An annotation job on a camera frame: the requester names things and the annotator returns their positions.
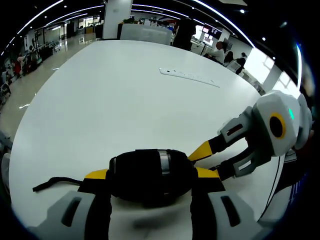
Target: white pillar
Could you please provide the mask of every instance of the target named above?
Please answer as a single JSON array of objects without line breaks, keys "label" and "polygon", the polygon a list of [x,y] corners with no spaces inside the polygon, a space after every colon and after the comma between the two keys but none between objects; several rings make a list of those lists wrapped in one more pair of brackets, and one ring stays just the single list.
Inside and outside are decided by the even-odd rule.
[{"label": "white pillar", "polygon": [[118,24],[130,18],[133,0],[108,0],[105,2],[103,39],[116,39]]},{"label": "white pillar", "polygon": [[282,70],[274,64],[268,76],[266,77],[266,79],[262,84],[262,88],[266,93],[272,90],[272,88],[275,86],[278,79],[280,78],[281,74],[282,74]]},{"label": "white pillar", "polygon": [[225,39],[229,39],[230,32],[222,28],[221,36],[219,37],[218,42],[223,42]]}]

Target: ceiling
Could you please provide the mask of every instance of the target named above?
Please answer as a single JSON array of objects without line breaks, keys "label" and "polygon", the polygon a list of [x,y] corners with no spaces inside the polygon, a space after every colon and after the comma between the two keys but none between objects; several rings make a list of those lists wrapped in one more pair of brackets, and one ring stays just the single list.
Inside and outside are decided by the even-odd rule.
[{"label": "ceiling", "polygon": [[[8,10],[13,10],[11,12],[14,12],[15,21],[8,21],[8,23],[2,27],[2,31],[4,31],[5,34],[2,34],[0,37],[0,52],[5,49],[11,39],[16,36],[16,33],[29,20],[57,1],[58,0],[18,0],[10,1],[9,3],[6,2],[5,6],[3,6],[4,1],[1,1],[1,9],[6,8]],[[295,39],[299,39],[299,36],[300,34],[303,34],[303,31],[301,31],[299,27],[293,27],[301,23],[298,20],[298,17],[294,15],[292,11],[289,11],[289,7],[292,6],[291,1],[202,0],[202,2],[212,6],[226,16],[229,20],[231,20],[260,50],[265,52],[270,57],[276,57],[276,65],[285,70],[290,77],[296,81],[297,49]],[[173,10],[192,16],[195,19],[208,23],[212,26],[226,26],[230,31],[234,32],[241,41],[249,45],[248,41],[232,25],[193,0],[133,0],[133,3],[152,5]],[[57,4],[36,18],[20,33],[20,35],[25,35],[26,32],[30,30],[30,27],[36,29],[63,15],[99,5],[103,5],[102,0],[64,0],[62,3]],[[152,8],[142,6],[134,6],[132,8],[148,11],[152,10]],[[88,13],[88,16],[90,16],[93,14],[100,14],[100,11],[103,13],[105,11],[104,7],[86,10],[82,13]],[[179,17],[179,15],[172,12],[164,11],[164,13]],[[287,22],[287,25],[280,27],[284,22]],[[16,41],[21,40],[22,39],[17,36],[12,41],[11,45]]]}]

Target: ceiling light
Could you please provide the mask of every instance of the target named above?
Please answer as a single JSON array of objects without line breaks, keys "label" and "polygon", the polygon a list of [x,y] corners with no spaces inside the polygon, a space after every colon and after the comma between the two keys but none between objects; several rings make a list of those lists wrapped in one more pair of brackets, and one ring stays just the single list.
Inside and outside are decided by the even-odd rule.
[{"label": "ceiling light", "polygon": [[58,17],[57,19],[55,19],[55,20],[47,23],[46,26],[48,26],[49,24],[52,24],[53,22],[55,22],[55,21],[57,21],[57,20],[59,20],[59,19],[62,19],[62,18],[64,18],[64,17],[66,17],[66,16],[69,16],[69,15],[71,15],[71,14],[76,14],[76,13],[78,13],[78,12],[85,11],[85,10],[89,10],[89,9],[101,8],[101,7],[104,7],[104,6],[105,6],[105,5],[93,6],[93,7],[84,8],[84,9],[81,9],[81,10],[78,10],[78,11],[70,12],[70,13],[64,15],[64,16]]},{"label": "ceiling light", "polygon": [[301,50],[300,50],[298,44],[296,45],[296,49],[298,52],[298,84],[297,84],[297,88],[300,91],[301,79],[302,79],[302,55],[301,55]]},{"label": "ceiling light", "polygon": [[87,15],[88,13],[84,13],[84,14],[80,14],[80,15],[77,15],[77,16],[73,16],[73,17],[70,17],[70,18],[68,18],[68,19],[66,19],[66,20],[64,20],[64,21],[68,21],[68,20],[70,20],[70,19],[75,19],[75,18],[77,18],[77,17],[80,17],[80,16],[84,16],[84,15]]},{"label": "ceiling light", "polygon": [[288,22],[284,21],[281,25],[280,28],[284,28],[285,26],[287,26]]},{"label": "ceiling light", "polygon": [[12,41],[13,41],[15,38],[16,38],[16,37],[14,36],[14,37],[11,39],[11,41],[9,42],[9,44],[12,43]]},{"label": "ceiling light", "polygon": [[147,7],[147,8],[153,8],[153,9],[160,9],[160,10],[172,12],[172,13],[174,13],[174,14],[179,14],[179,15],[184,16],[184,17],[186,17],[186,18],[189,17],[189,16],[187,16],[187,15],[185,15],[185,14],[182,14],[182,13],[180,13],[180,12],[172,11],[172,10],[169,10],[169,9],[166,9],[166,8],[162,8],[162,7],[157,7],[157,6],[149,6],[149,5],[142,5],[142,4],[132,4],[132,6],[139,6],[139,7]]},{"label": "ceiling light", "polygon": [[203,25],[205,25],[202,21],[199,21],[199,20],[197,20],[197,19],[193,19],[193,20],[195,20],[196,22],[198,22],[198,23],[200,23],[200,24],[203,24]]},{"label": "ceiling light", "polygon": [[56,3],[52,4],[51,6],[48,6],[45,10],[41,11],[40,13],[38,13],[37,15],[35,15],[30,21],[28,21],[26,23],[26,25],[24,25],[23,28],[20,29],[20,31],[18,31],[17,34],[21,33],[21,31],[23,29],[25,29],[26,26],[28,26],[33,20],[35,20],[37,17],[39,17],[41,14],[43,14],[45,11],[49,10],[50,8],[53,8],[55,5],[58,5],[59,3],[62,3],[64,0],[60,0],[60,1],[57,1]]},{"label": "ceiling light", "polygon": [[[145,13],[155,14],[154,11],[146,11],[146,10],[138,10],[138,9],[131,9],[131,11],[137,11],[137,12],[145,12]],[[170,17],[170,18],[173,18],[173,19],[178,19],[178,20],[180,20],[180,18],[178,18],[178,17],[176,17],[176,16],[171,16],[171,15],[164,14],[164,13],[160,13],[160,12],[157,12],[156,14],[164,15],[164,16],[167,16],[167,17]]]},{"label": "ceiling light", "polygon": [[220,12],[218,12],[217,10],[215,10],[213,7],[205,4],[202,1],[199,0],[193,0],[194,2],[206,7],[207,9],[211,10],[212,12],[214,12],[215,14],[219,15],[221,18],[223,18],[224,20],[226,20],[229,24],[231,24],[235,29],[237,29],[237,31],[251,44],[251,46],[253,48],[255,48],[256,46],[253,44],[253,42],[247,37],[247,35],[244,34],[243,31],[240,30],[240,28],[238,28],[232,21],[230,21],[226,16],[224,16],[223,14],[221,14]]}]

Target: screen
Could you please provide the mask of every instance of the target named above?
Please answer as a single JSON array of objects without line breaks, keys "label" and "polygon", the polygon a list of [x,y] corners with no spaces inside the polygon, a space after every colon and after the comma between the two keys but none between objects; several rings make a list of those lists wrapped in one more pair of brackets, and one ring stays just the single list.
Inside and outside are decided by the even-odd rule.
[{"label": "screen", "polygon": [[212,44],[214,43],[214,41],[212,40],[212,36],[210,36],[208,33],[205,33],[204,34],[204,39],[203,39],[203,42],[212,46]]},{"label": "screen", "polygon": [[214,26],[210,26],[210,25],[205,24],[203,27],[203,31],[205,29],[207,29],[206,33],[210,34],[214,38],[219,39],[221,37],[222,31],[219,30],[218,28],[215,28]]}]

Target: floor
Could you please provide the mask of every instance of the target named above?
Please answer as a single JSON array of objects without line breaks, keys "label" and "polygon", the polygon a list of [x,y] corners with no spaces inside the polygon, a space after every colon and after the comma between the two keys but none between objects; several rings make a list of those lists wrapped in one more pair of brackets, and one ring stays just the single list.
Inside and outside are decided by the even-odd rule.
[{"label": "floor", "polygon": [[62,64],[96,40],[95,33],[80,34],[61,40],[52,56],[28,75],[10,85],[11,96],[0,109],[0,130],[13,141],[22,117],[34,96]]}]

